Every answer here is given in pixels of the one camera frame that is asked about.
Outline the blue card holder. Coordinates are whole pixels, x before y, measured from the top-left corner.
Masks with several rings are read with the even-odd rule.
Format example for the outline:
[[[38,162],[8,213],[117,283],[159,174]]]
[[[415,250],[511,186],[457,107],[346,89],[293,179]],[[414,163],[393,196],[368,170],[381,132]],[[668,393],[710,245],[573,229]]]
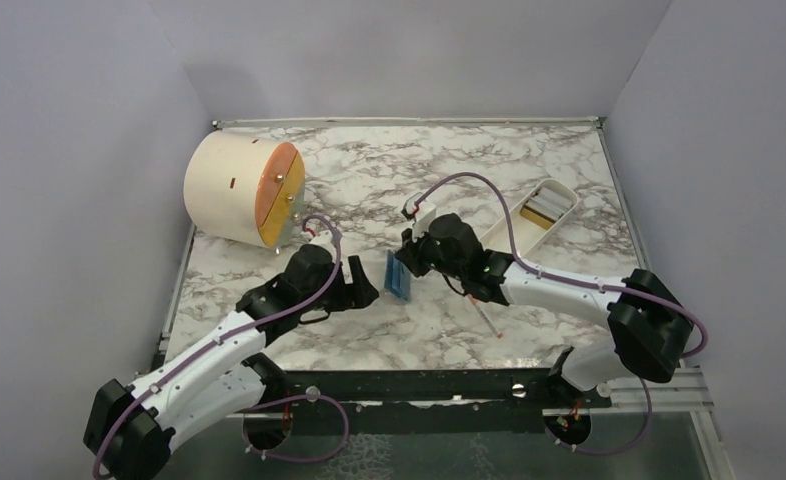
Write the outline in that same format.
[[[409,302],[411,299],[411,272],[388,250],[384,274],[384,288],[395,299]]]

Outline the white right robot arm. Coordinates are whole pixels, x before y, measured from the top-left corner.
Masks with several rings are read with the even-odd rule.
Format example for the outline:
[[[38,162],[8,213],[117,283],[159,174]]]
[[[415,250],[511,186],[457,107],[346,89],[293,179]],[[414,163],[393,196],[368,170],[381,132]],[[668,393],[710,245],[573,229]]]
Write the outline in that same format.
[[[450,277],[480,302],[544,308],[607,330],[603,341],[565,349],[551,367],[546,393],[561,407],[617,378],[670,382],[693,331],[681,305],[648,270],[598,280],[537,269],[510,253],[483,247],[456,214],[406,228],[395,256],[413,276],[437,272]]]

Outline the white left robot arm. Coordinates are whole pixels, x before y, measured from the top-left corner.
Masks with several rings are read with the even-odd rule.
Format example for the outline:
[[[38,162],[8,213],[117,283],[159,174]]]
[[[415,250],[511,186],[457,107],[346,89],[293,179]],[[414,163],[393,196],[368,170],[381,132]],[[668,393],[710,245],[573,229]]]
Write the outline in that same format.
[[[378,297],[358,256],[302,246],[282,273],[247,291],[183,353],[128,385],[110,380],[97,391],[84,434],[94,477],[152,479],[180,446],[240,410],[318,400],[340,409],[329,396],[290,388],[263,351],[308,312],[328,317]]]

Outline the yellow credit card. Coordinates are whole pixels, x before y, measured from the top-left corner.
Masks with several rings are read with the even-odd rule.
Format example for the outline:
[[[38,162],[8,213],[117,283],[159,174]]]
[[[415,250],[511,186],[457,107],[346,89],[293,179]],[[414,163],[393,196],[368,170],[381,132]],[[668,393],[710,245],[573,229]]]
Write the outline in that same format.
[[[554,225],[554,221],[552,221],[550,218],[528,207],[522,207],[520,209],[520,216],[544,230],[549,230]]]

